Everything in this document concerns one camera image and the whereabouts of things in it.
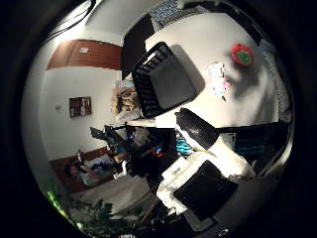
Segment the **white table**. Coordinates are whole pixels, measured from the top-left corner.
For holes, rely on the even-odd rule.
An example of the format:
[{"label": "white table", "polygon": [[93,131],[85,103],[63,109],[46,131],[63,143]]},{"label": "white table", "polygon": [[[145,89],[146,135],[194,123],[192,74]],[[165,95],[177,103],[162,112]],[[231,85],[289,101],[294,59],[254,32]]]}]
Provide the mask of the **white table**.
[{"label": "white table", "polygon": [[[194,64],[205,80],[205,87],[198,97],[182,107],[217,128],[259,125],[278,120],[277,95],[269,77],[268,65],[256,43],[228,15],[205,13],[168,25],[146,40],[147,51],[158,42],[166,42],[171,47],[189,75],[195,75],[191,70]],[[236,42],[253,50],[255,61],[251,66],[241,67],[232,61],[231,46]],[[179,45],[187,57],[173,45]],[[224,64],[226,76],[232,80],[233,85],[225,94],[226,101],[210,93],[211,78],[207,67],[215,61]],[[157,127],[174,128],[174,112],[178,110],[179,107],[156,117]]]}]

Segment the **wooden cabinet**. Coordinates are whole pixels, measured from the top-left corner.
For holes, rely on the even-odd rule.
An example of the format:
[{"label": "wooden cabinet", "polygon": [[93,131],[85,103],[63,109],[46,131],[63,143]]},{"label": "wooden cabinet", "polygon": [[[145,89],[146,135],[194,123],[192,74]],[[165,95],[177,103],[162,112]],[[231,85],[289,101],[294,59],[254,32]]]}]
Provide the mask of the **wooden cabinet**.
[{"label": "wooden cabinet", "polygon": [[63,66],[94,66],[121,69],[121,47],[88,40],[72,40],[59,44],[48,68]]}]

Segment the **cable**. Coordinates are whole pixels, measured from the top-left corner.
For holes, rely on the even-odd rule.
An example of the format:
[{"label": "cable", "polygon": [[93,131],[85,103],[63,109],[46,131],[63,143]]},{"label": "cable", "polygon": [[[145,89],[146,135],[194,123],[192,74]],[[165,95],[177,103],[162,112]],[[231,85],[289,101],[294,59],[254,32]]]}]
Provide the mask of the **cable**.
[{"label": "cable", "polygon": [[81,19],[79,19],[77,22],[71,24],[70,26],[68,26],[68,27],[66,27],[66,28],[64,28],[64,29],[58,30],[58,31],[56,31],[56,32],[54,32],[54,33],[51,33],[51,34],[48,36],[48,38],[42,43],[41,47],[42,47],[43,45],[45,45],[46,43],[50,42],[51,40],[53,40],[54,38],[58,37],[58,36],[61,35],[62,33],[68,31],[69,29],[71,29],[71,28],[73,28],[74,26],[76,26],[77,24],[79,24],[83,19],[85,19],[85,18],[89,15],[89,13],[91,13],[91,11],[92,11],[93,8],[95,7],[95,5],[96,5],[96,0],[90,0],[90,6],[87,8],[87,10],[84,11],[84,12],[85,12],[85,15],[84,15]]}]

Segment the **pile of clothes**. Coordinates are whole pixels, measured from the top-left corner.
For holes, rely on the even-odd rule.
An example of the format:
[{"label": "pile of clothes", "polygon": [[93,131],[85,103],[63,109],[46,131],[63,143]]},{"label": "pile of clothes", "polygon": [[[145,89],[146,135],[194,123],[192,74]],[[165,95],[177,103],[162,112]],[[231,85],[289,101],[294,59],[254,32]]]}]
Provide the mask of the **pile of clothes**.
[{"label": "pile of clothes", "polygon": [[115,87],[111,98],[111,112],[119,123],[140,118],[140,103],[136,88]]}]

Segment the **white wall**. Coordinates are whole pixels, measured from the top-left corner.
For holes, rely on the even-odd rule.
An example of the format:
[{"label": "white wall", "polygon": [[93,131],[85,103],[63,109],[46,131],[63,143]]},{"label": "white wall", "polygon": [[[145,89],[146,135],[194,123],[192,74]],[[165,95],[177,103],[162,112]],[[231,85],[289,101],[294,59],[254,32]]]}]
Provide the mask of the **white wall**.
[{"label": "white wall", "polygon": [[[90,126],[102,129],[115,123],[110,100],[118,71],[98,67],[61,67],[48,70],[40,95],[41,134],[49,160],[92,151],[105,144],[93,139]],[[92,115],[70,119],[69,98],[90,96]]]},{"label": "white wall", "polygon": [[[80,136],[78,135],[79,133],[75,134],[75,130],[73,129],[75,124],[78,126],[89,124],[89,126],[100,127],[107,120],[105,119],[106,106],[104,106],[105,110],[101,110],[102,112],[100,112],[104,114],[100,114],[100,118],[97,118],[99,112],[96,111],[96,108],[102,107],[98,102],[98,98],[100,98],[100,100],[103,100],[103,98],[101,94],[99,94],[99,91],[98,94],[94,95],[91,91],[88,91],[88,89],[92,90],[94,88],[89,86],[90,84],[88,81],[84,82],[84,75],[88,76],[89,72],[89,78],[94,78],[91,80],[96,80],[98,83],[101,83],[98,89],[102,87],[109,88],[105,85],[106,81],[101,80],[101,77],[110,77],[110,75],[112,75],[114,76],[112,80],[117,78],[116,73],[113,71],[107,72],[106,69],[89,69],[88,67],[85,67],[84,69],[78,68],[78,71],[74,76],[70,76],[70,73],[73,70],[70,68],[61,69],[60,71],[58,71],[59,69],[54,69],[51,72],[48,71],[48,75],[46,75],[46,68],[54,50],[60,42],[69,39],[96,40],[122,46],[125,33],[134,26],[149,8],[158,2],[159,0],[104,0],[96,7],[96,10],[92,12],[89,18],[82,21],[73,29],[48,42],[39,51],[32,64],[25,86],[21,109],[21,123],[25,150],[28,155],[31,169],[40,185],[44,185],[47,182],[48,175],[53,176],[53,171],[48,158],[53,160],[70,156],[74,153],[74,149],[78,149],[78,145],[83,147],[83,149],[88,150],[93,147],[91,141],[88,141],[88,133],[85,133],[83,138],[81,135],[83,133],[80,133]],[[86,5],[82,5],[73,11],[71,16],[80,13],[85,7]],[[67,87],[64,88],[62,82],[68,86],[75,85],[74,87],[77,88],[81,87],[79,85],[86,85],[87,90],[84,89],[83,86],[83,89],[78,89],[76,92],[72,90],[66,92]],[[61,96],[63,99],[57,97],[59,93],[63,93]],[[65,118],[65,113],[66,111],[68,112],[68,108],[64,104],[66,101],[65,98],[68,96],[83,96],[83,93],[87,93],[87,95],[90,94],[90,96],[93,97],[92,109],[94,114],[89,119],[88,117],[85,119],[80,118],[76,119],[76,121],[74,120],[72,123],[67,119],[65,122],[66,124],[59,127],[59,119]],[[105,89],[103,93],[104,98],[108,98],[110,91]],[[54,110],[56,104],[61,104],[62,107],[60,111]],[[69,126],[67,127],[67,130],[72,130],[73,135],[79,137],[77,139],[79,144],[76,147],[74,143],[69,141],[70,134],[68,135],[67,131],[60,130],[60,128],[65,129],[66,125]],[[60,132],[62,132],[62,141],[64,144],[57,139],[61,137],[61,135],[57,134]],[[102,142],[97,142],[97,140],[95,140],[95,143],[94,146],[99,146],[101,144],[97,145],[97,143]]]},{"label": "white wall", "polygon": [[21,127],[25,151],[28,157],[30,168],[42,191],[48,189],[49,179],[59,183],[61,192],[65,192],[63,185],[56,177],[44,146],[43,135],[40,130],[40,94],[45,69],[54,51],[54,44],[51,43],[42,48],[35,58],[28,79],[24,88],[24,95],[21,106]]}]

